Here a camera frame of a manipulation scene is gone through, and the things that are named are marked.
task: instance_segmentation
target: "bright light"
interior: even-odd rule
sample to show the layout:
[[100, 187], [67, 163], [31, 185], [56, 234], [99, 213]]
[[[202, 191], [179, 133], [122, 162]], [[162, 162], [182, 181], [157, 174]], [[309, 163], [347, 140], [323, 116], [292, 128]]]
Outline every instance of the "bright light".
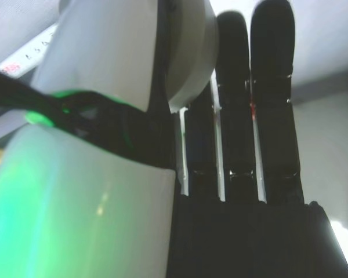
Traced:
[[348, 264], [348, 230], [338, 221], [331, 221], [331, 227], [344, 253]]

